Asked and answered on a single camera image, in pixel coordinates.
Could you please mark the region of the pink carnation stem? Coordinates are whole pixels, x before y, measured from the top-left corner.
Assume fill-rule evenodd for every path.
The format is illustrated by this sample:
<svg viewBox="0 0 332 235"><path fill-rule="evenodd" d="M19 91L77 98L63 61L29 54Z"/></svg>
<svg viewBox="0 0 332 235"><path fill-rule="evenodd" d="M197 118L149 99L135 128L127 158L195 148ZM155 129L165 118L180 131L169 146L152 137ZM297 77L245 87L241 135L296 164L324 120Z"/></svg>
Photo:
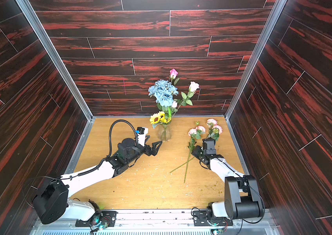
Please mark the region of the pink carnation stem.
<svg viewBox="0 0 332 235"><path fill-rule="evenodd" d="M207 120L206 125L208 126L208 136L207 138L212 138L215 141L219 139L220 134L222 134L223 129L220 125L218 125L217 120L210 118ZM173 173L174 171L178 170L179 168L183 167L186 165L186 162L177 168L173 169L170 173Z"/></svg>
<svg viewBox="0 0 332 235"><path fill-rule="evenodd" d="M200 125L200 122L196 121L195 122L196 127L192 128L188 131L188 136L190 137L189 141L189 154L188 154L188 159L186 161L186 169L185 169L185 176L184 176L184 183L186 182L186 177L188 173L188 167L189 167L189 162L192 160L192 151L197 143L197 140L201 139L202 135L205 134L206 129L204 126Z"/></svg>

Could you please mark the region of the pale pink rosebud stem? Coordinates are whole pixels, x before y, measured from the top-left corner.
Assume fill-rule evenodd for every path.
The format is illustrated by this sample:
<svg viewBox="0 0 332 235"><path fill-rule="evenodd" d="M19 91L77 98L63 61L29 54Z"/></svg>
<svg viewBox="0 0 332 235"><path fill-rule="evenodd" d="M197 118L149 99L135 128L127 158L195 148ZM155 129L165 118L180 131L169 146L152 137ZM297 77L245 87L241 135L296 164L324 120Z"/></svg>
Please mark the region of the pale pink rosebud stem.
<svg viewBox="0 0 332 235"><path fill-rule="evenodd" d="M174 116L182 106L193 106L192 97L195 95L196 91L200 88L200 85L196 82L191 82L187 93L181 92L181 99L174 99L171 114Z"/></svg>

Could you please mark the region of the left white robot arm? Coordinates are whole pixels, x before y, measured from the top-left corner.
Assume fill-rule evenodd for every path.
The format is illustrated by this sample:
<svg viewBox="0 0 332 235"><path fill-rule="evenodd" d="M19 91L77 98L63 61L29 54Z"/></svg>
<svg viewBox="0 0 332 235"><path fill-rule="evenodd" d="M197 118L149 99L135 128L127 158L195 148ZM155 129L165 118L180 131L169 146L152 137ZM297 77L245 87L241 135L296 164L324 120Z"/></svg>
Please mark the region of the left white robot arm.
<svg viewBox="0 0 332 235"><path fill-rule="evenodd" d="M114 178L133 166L143 154L157 155L161 141L147 145L146 140L139 144L127 138L118 144L118 150L110 157L101 160L97 166L65 174L59 178L47 178L36 191L32 205L42 224L51 224L59 219L76 219L87 226L97 227L109 223L97 203L71 199L75 193L100 181Z"/></svg>

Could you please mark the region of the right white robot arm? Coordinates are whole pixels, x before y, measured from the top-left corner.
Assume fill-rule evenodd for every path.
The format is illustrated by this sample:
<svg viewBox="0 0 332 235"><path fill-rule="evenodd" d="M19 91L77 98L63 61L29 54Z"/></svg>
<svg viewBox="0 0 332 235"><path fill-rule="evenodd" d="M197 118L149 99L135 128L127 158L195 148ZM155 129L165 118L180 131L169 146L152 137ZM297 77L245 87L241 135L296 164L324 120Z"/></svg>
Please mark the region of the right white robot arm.
<svg viewBox="0 0 332 235"><path fill-rule="evenodd" d="M240 173L230 166L222 155L217 154L215 143L212 138L204 139L202 146L196 146L192 151L192 155L225 184L224 200L208 204L208 219L262 219L265 205L255 177Z"/></svg>

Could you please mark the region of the clear glass vase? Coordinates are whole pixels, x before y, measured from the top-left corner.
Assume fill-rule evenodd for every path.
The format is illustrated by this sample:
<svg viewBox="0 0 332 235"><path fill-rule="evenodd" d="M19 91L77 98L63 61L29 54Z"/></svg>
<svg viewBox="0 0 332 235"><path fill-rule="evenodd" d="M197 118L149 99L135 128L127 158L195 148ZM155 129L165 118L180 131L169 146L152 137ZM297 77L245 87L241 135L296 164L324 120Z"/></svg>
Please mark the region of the clear glass vase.
<svg viewBox="0 0 332 235"><path fill-rule="evenodd" d="M158 125L157 137L161 141L169 141L172 138L172 130L170 124L160 124Z"/></svg>

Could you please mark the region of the yellow sunflower bunch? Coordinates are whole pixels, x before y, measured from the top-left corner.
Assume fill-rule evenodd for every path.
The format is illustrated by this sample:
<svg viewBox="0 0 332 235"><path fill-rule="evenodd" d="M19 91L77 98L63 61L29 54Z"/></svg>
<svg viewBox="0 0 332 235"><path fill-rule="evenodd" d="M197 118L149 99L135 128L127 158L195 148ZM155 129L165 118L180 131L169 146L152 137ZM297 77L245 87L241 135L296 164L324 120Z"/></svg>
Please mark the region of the yellow sunflower bunch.
<svg viewBox="0 0 332 235"><path fill-rule="evenodd" d="M170 124L171 123L171 118L170 117L166 118L165 115L166 114L163 111L160 111L156 114L153 114L150 117L150 120L149 120L150 123L152 124L152 127L155 128L158 125L165 126L165 125Z"/></svg>

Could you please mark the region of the blue rose bunch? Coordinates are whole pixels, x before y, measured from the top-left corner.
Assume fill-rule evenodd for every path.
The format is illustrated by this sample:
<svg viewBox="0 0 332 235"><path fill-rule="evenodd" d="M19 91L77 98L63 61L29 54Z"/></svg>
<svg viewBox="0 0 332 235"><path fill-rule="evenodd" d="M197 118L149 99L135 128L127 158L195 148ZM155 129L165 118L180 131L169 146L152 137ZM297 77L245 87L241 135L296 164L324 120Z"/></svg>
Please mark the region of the blue rose bunch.
<svg viewBox="0 0 332 235"><path fill-rule="evenodd" d="M174 103L173 96L177 96L179 92L171 82L166 80L158 80L148 89L149 96L154 96L156 102L163 107L170 107Z"/></svg>

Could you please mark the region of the magenta rosebud stem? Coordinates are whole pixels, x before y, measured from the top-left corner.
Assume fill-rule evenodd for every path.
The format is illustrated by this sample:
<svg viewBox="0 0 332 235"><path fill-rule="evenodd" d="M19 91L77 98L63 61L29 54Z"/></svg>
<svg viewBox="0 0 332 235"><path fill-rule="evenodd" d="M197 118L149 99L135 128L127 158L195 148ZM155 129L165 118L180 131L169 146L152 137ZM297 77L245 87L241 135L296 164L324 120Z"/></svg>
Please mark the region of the magenta rosebud stem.
<svg viewBox="0 0 332 235"><path fill-rule="evenodd" d="M170 70L169 80L170 80L171 84L174 86L178 83L178 81L180 79L177 76L178 76L178 71L176 69Z"/></svg>

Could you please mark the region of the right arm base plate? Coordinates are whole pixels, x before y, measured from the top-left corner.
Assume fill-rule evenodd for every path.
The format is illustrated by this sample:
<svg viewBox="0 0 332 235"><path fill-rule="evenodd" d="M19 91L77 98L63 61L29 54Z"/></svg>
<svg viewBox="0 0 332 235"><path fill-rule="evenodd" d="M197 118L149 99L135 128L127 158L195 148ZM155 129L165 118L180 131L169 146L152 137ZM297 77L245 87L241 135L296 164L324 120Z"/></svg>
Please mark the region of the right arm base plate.
<svg viewBox="0 0 332 235"><path fill-rule="evenodd" d="M191 216L195 227L203 227L203 226L215 227L219 225L219 222L210 222L208 220L207 210L192 208Z"/></svg>

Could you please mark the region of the aluminium front rail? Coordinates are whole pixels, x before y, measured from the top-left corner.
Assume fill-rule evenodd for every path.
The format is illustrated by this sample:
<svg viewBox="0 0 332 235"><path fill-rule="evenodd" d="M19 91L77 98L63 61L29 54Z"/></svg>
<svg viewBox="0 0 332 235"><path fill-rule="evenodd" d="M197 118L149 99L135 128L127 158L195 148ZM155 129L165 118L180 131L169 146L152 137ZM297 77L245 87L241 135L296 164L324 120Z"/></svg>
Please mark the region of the aluminium front rail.
<svg viewBox="0 0 332 235"><path fill-rule="evenodd" d="M76 227L76 220L63 219L44 225L37 221L32 235L278 235L279 227L266 211L263 219L229 220L208 219L219 222L215 227L195 227L192 209L116 210L114 227Z"/></svg>

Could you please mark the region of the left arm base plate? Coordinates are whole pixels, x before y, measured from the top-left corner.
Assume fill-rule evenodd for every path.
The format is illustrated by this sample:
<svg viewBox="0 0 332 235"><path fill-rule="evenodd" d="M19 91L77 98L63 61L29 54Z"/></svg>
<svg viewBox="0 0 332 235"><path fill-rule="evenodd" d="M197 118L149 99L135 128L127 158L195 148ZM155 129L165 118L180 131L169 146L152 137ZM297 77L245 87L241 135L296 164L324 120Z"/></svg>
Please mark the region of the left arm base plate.
<svg viewBox="0 0 332 235"><path fill-rule="evenodd" d="M75 226L83 228L99 228L100 230L114 227L117 214L117 211L95 212L87 221L77 220Z"/></svg>

